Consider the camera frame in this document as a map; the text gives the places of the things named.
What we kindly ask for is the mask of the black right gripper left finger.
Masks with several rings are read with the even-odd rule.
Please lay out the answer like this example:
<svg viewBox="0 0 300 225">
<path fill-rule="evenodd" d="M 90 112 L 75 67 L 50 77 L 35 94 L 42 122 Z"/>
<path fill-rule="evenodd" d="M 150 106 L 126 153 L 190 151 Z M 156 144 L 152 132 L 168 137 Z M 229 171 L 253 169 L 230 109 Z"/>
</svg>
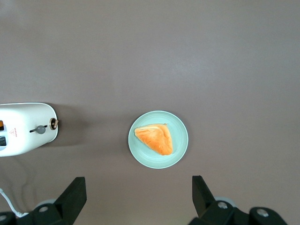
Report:
<svg viewBox="0 0 300 225">
<path fill-rule="evenodd" d="M 87 201 L 84 177 L 76 177 L 54 203 L 36 207 L 18 225 L 72 225 Z"/>
</svg>

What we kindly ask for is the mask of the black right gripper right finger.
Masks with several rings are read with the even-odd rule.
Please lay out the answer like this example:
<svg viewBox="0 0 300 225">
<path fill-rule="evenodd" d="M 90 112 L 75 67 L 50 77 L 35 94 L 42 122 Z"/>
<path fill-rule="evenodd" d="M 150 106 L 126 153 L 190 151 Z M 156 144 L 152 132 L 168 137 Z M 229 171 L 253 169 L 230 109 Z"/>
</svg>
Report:
<svg viewBox="0 0 300 225">
<path fill-rule="evenodd" d="M 274 210 L 253 207 L 245 213 L 226 200 L 216 200 L 202 176 L 192 177 L 192 199 L 197 217 L 191 225 L 285 225 Z"/>
</svg>

